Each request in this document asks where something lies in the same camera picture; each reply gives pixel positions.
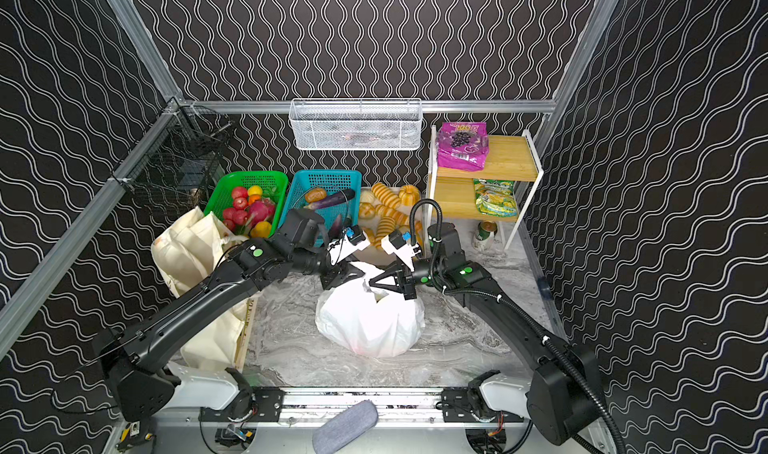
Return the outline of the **white plastic bag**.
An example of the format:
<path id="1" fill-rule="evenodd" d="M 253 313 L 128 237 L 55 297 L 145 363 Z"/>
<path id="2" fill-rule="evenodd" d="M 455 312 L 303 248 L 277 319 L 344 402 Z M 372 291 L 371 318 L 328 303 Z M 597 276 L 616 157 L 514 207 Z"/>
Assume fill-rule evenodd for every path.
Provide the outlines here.
<path id="1" fill-rule="evenodd" d="M 369 281 L 383 271 L 360 261 L 352 265 L 363 276 L 320 295 L 315 311 L 317 329 L 358 355 L 390 358 L 405 353 L 425 328 L 423 302 L 372 287 Z"/>

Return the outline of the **cream canvas tote bag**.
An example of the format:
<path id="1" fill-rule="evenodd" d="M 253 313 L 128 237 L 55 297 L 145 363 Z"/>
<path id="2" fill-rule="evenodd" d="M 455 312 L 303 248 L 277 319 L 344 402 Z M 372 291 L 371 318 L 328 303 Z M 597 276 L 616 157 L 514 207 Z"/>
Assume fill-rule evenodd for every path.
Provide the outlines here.
<path id="1" fill-rule="evenodd" d="M 151 254 L 171 293 L 180 297 L 212 273 L 225 250 L 244 241 L 214 214 L 195 207 L 153 241 Z M 184 363 L 207 371 L 243 369 L 258 299 L 236 304 L 184 344 Z"/>

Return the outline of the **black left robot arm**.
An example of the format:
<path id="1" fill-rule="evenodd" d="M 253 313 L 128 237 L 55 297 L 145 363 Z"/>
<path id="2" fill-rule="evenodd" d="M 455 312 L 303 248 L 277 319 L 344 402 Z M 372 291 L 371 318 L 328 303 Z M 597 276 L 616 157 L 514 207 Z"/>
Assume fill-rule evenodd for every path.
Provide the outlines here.
<path id="1" fill-rule="evenodd" d="M 291 209 L 275 234 L 233 247 L 207 278 L 155 315 L 123 331 L 99 333 L 94 362 L 123 418 L 140 421 L 164 408 L 182 384 L 167 366 L 172 355 L 254 293 L 291 273 L 317 275 L 325 289 L 362 276 L 350 261 L 370 244 L 362 228 L 351 226 L 318 246 L 317 236 L 326 233 L 318 213 Z"/>

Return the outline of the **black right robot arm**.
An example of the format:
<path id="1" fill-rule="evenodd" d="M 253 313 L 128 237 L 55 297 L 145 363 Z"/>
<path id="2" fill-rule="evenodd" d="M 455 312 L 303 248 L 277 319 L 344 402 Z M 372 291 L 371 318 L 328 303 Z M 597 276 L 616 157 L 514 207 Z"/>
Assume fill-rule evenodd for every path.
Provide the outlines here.
<path id="1" fill-rule="evenodd" d="M 413 300 L 418 287 L 427 286 L 456 299 L 512 347 L 531 371 L 523 407 L 509 408 L 509 413 L 527 418 L 554 445 L 572 439 L 591 453 L 596 447 L 580 433 L 602 420 L 616 451 L 626 452 L 620 428 L 607 407 L 594 352 L 545 328 L 504 292 L 488 269 L 468 260 L 454 225 L 444 221 L 437 201 L 421 199 L 414 204 L 408 220 L 411 232 L 416 230 L 416 212 L 425 205 L 436 214 L 425 233 L 430 251 L 423 252 L 414 238 L 393 232 L 388 239 L 397 259 L 371 279 L 371 287 Z"/>

